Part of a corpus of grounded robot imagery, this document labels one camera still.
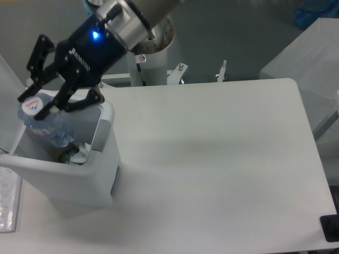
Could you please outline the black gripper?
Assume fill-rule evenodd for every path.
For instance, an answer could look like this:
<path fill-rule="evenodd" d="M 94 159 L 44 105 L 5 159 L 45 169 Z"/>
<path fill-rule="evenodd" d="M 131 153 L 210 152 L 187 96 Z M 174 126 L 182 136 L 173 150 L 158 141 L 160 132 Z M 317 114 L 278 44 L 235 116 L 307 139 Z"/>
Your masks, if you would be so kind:
<path fill-rule="evenodd" d="M 97 23 L 99 19 L 91 15 L 68 38 L 60 42 L 51 40 L 44 34 L 38 36 L 26 66 L 33 84 L 17 100 L 23 103 L 53 79 L 60 78 L 65 82 L 57 95 L 34 116 L 35 120 L 44 120 L 53 107 L 69 113 L 105 101 L 98 83 L 127 51 L 109 30 L 99 31 Z M 44 67 L 48 54 L 53 52 L 54 61 Z M 91 88 L 83 100 L 69 102 L 78 89 L 88 87 Z"/>

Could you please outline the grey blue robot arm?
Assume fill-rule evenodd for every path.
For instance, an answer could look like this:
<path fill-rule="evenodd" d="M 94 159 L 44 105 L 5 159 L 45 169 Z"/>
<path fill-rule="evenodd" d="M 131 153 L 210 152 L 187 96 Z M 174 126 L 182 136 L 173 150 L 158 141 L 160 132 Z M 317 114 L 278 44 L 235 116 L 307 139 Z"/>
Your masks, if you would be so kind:
<path fill-rule="evenodd" d="M 83 110 L 105 101 L 98 84 L 127 51 L 146 39 L 151 30 L 180 1 L 105 1 L 68 38 L 54 44 L 38 37 L 26 66 L 33 83 L 17 98 L 22 103 L 57 77 L 64 83 L 34 119 L 45 119 L 53 108 Z"/>

